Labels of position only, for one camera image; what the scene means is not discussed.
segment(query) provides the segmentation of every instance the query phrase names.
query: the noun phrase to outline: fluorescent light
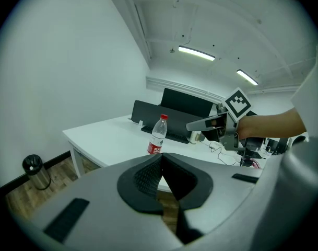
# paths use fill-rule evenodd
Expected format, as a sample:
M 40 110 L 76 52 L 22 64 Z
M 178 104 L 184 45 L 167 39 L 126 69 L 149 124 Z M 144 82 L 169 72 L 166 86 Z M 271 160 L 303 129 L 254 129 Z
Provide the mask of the fluorescent light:
M 210 60 L 210 61 L 213 61 L 215 59 L 214 56 L 211 56 L 209 54 L 206 54 L 206 53 L 198 51 L 198 50 L 194 50 L 192 48 L 186 48 L 186 47 L 183 47 L 181 45 L 179 46 L 179 51 L 182 51 L 182 52 L 185 52 L 185 53 L 189 53 L 189 54 L 193 54 L 193 55 L 196 55 L 196 56 L 200 56 L 201 58 L 205 58 L 205 59 Z
M 251 82 L 254 86 L 257 86 L 258 83 L 253 80 L 249 75 L 247 75 L 247 73 L 245 73 L 242 70 L 237 70 L 237 73 L 240 74 L 243 78 L 247 79 L 249 82 Z

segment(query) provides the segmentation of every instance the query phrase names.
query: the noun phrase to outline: trash can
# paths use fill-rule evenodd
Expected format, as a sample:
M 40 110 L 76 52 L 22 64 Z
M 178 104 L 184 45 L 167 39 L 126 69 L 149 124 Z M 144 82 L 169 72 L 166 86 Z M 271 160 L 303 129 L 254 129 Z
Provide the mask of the trash can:
M 22 167 L 38 190 L 44 190 L 50 185 L 50 175 L 44 168 L 43 161 L 38 155 L 31 154 L 27 156 L 23 160 Z

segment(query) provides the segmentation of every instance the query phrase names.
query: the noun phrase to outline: white table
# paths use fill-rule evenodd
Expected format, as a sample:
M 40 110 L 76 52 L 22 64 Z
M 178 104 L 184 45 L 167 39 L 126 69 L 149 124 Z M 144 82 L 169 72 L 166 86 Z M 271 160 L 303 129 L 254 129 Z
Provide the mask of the white table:
M 85 173 L 80 154 L 101 167 L 148 155 L 150 134 L 141 131 L 141 126 L 134 123 L 130 117 L 118 117 L 63 131 L 70 143 L 70 153 L 78 177 Z M 211 146 L 218 148 L 222 145 L 212 142 Z M 177 153 L 218 164 L 223 164 L 221 161 L 223 160 L 227 165 L 232 165 L 241 158 L 236 152 L 222 148 L 219 160 L 220 149 L 211 152 L 209 146 L 201 142 L 184 144 L 169 139 L 164 140 L 162 152 Z M 257 159 L 257 161 L 261 168 L 264 168 L 266 159 Z M 164 178 L 161 179 L 158 188 L 170 191 Z

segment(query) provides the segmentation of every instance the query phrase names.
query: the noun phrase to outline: red bottle label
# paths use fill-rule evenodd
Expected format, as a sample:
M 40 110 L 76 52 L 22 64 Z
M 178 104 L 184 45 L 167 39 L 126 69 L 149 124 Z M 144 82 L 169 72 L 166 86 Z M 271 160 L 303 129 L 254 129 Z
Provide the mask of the red bottle label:
M 160 153 L 161 151 L 161 146 L 155 146 L 151 142 L 149 142 L 148 149 L 147 149 L 149 154 L 155 154 L 155 153 Z

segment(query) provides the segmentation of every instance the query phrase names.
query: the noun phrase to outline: black baseboard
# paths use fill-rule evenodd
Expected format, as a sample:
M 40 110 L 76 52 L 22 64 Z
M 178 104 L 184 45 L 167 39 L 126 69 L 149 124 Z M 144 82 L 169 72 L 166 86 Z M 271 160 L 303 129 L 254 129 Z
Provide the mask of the black baseboard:
M 53 159 L 45 162 L 44 167 L 45 167 L 45 169 L 49 169 L 50 167 L 56 165 L 57 163 L 60 163 L 61 161 L 63 161 L 66 158 L 69 158 L 69 157 L 70 157 L 70 151 L 65 152 L 65 153 L 57 156 L 56 158 L 53 158 Z M 7 195 L 12 190 L 21 186 L 22 184 L 24 184 L 28 180 L 29 180 L 29 177 L 27 176 L 27 174 L 23 174 L 23 175 L 19 176 L 18 178 L 15 178 L 11 182 L 7 183 L 6 185 L 3 185 L 2 187 L 0 187 L 0 197 Z

